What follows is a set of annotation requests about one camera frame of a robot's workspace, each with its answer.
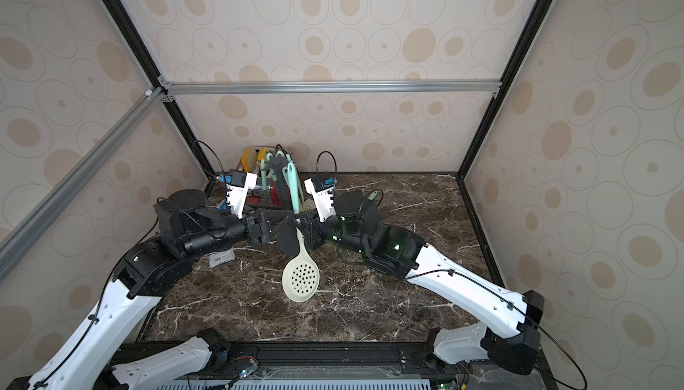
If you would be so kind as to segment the grey utensil rack stand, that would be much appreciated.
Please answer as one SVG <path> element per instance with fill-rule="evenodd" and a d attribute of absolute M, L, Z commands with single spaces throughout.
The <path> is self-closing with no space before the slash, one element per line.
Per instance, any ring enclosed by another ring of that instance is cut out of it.
<path fill-rule="evenodd" d="M 277 148 L 275 152 L 267 153 L 265 161 L 263 163 L 263 168 L 267 175 L 271 176 L 274 182 L 275 192 L 279 199 L 281 210 L 290 210 L 293 212 L 292 202 L 290 199 L 290 189 L 287 184 L 287 180 L 283 174 L 283 170 L 287 167 L 289 162 L 294 161 L 290 154 L 286 153 L 284 149 Z M 297 215 L 294 214 L 294 219 L 299 218 L 301 212 Z M 283 244 L 276 242 L 276 246 L 289 258 L 294 258 L 297 256 L 297 246 L 283 246 Z"/>

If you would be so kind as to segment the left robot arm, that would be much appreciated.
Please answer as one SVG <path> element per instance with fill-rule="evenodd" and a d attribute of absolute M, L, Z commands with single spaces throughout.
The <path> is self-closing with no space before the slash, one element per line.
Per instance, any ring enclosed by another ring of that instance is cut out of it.
<path fill-rule="evenodd" d="M 87 318 L 50 359 L 12 389 L 93 389 L 135 325 L 193 270 L 202 256 L 247 241 L 278 239 L 291 256 L 299 247 L 294 219 L 299 208 L 283 203 L 247 215 L 210 208 L 201 190 L 185 189 L 160 198 L 154 209 L 159 232 L 132 247 L 114 266 Z"/>

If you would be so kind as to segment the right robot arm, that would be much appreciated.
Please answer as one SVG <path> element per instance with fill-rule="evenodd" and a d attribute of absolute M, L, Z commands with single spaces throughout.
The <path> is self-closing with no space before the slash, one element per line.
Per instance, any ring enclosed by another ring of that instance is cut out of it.
<path fill-rule="evenodd" d="M 311 193 L 316 219 L 306 234 L 320 245 L 359 254 L 379 274 L 430 290 L 476 318 L 460 329 L 432 332 L 427 344 L 440 361 L 490 361 L 518 375 L 532 372 L 541 348 L 544 298 L 502 288 L 457 265 L 417 233 L 385 224 L 374 199 L 360 190 Z"/>

